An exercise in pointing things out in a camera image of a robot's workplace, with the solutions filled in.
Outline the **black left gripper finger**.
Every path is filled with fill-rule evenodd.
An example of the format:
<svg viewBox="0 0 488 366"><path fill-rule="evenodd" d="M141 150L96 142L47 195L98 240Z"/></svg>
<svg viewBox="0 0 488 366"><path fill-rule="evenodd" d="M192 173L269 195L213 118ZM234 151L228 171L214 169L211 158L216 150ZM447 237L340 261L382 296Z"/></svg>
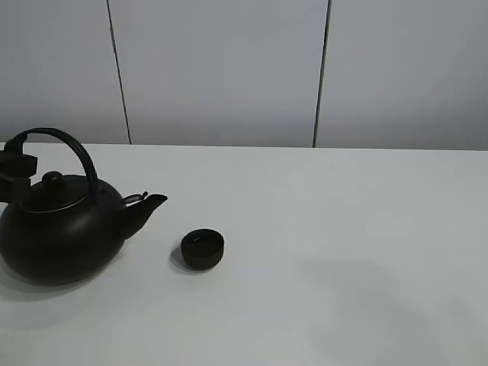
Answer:
<svg viewBox="0 0 488 366"><path fill-rule="evenodd" d="M30 178L37 174L37 157L23 153L23 143L8 141L1 151L1 173L13 178Z"/></svg>
<svg viewBox="0 0 488 366"><path fill-rule="evenodd" d="M3 203L22 202L29 197L30 191L29 178L1 178L0 201Z"/></svg>

